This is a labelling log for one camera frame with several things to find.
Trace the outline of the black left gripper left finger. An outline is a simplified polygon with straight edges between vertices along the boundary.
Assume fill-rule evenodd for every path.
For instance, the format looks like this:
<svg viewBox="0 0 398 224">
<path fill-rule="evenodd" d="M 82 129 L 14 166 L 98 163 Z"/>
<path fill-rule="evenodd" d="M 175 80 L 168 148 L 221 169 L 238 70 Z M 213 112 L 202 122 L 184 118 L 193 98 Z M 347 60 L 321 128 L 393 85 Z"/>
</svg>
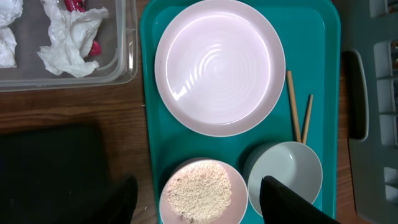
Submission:
<svg viewBox="0 0 398 224">
<path fill-rule="evenodd" d="M 138 186 L 132 175 L 95 202 L 84 224 L 130 224 L 137 205 Z"/>
</svg>

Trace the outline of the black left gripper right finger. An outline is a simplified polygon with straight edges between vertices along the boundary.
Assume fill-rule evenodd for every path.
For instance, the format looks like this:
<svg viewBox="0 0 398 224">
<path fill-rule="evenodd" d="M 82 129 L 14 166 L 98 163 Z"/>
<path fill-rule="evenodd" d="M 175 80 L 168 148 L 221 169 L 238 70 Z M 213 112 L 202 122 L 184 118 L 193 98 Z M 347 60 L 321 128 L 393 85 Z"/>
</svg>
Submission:
<svg viewBox="0 0 398 224">
<path fill-rule="evenodd" d="M 261 180 L 259 201 L 265 224 L 339 224 L 270 175 Z"/>
</svg>

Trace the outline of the grey-green bowl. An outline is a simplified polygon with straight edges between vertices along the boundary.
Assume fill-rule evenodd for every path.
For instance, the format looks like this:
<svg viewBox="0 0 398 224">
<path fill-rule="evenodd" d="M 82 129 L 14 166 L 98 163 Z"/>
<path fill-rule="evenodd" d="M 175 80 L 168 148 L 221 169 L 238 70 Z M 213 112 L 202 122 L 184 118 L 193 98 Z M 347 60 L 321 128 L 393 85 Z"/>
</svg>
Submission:
<svg viewBox="0 0 398 224">
<path fill-rule="evenodd" d="M 243 167 L 250 204 L 260 216 L 261 179 L 267 175 L 309 203 L 316 201 L 322 188 L 322 164 L 313 149 L 295 141 L 261 144 L 248 155 Z"/>
</svg>

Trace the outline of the pink bowl with rice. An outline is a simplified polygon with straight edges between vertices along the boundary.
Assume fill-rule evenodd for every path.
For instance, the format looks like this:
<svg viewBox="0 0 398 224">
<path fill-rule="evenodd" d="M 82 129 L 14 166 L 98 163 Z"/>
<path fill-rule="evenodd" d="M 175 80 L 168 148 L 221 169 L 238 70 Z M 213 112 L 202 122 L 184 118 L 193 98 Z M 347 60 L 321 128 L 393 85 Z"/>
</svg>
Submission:
<svg viewBox="0 0 398 224">
<path fill-rule="evenodd" d="M 197 157 L 180 164 L 166 182 L 159 201 L 162 223 L 241 223 L 248 188 L 231 165 Z"/>
</svg>

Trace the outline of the wooden chopstick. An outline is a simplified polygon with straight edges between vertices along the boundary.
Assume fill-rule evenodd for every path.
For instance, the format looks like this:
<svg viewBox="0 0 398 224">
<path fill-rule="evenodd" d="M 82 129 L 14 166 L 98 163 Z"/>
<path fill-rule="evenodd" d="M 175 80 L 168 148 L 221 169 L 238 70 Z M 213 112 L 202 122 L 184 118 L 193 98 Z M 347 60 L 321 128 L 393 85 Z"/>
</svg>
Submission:
<svg viewBox="0 0 398 224">
<path fill-rule="evenodd" d="M 307 105 L 307 113 L 305 117 L 304 127 L 303 127 L 303 136 L 302 136 L 302 143 L 307 143 L 308 138 L 308 130 L 310 126 L 310 118 L 312 113 L 312 105 L 313 105 L 313 95 L 310 95 L 308 98 L 308 105 Z"/>
<path fill-rule="evenodd" d="M 298 118 L 298 113 L 297 113 L 297 103 L 296 103 L 296 99 L 295 99 L 294 82 L 293 82 L 293 78 L 292 78 L 292 72 L 290 70 L 287 71 L 286 79 L 287 79 L 287 85 L 288 85 L 288 90 L 289 90 L 290 109 L 291 109 L 291 113 L 292 113 L 295 140 L 297 142 L 302 142 L 299 118 Z"/>
</svg>

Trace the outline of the red snack wrapper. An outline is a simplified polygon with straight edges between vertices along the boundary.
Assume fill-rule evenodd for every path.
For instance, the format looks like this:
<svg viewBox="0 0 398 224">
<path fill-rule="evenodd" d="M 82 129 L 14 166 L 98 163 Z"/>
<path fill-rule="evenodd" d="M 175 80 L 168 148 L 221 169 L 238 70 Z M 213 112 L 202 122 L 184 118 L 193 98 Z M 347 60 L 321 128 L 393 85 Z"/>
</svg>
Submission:
<svg viewBox="0 0 398 224">
<path fill-rule="evenodd" d="M 79 12 L 85 12 L 86 7 L 85 7 L 85 0 L 64 0 L 63 1 L 66 9 L 70 12 L 73 11 L 79 11 Z M 101 53 L 101 47 L 98 41 L 94 40 L 93 44 L 91 46 L 91 50 L 89 52 L 89 56 L 95 56 L 99 55 Z"/>
</svg>

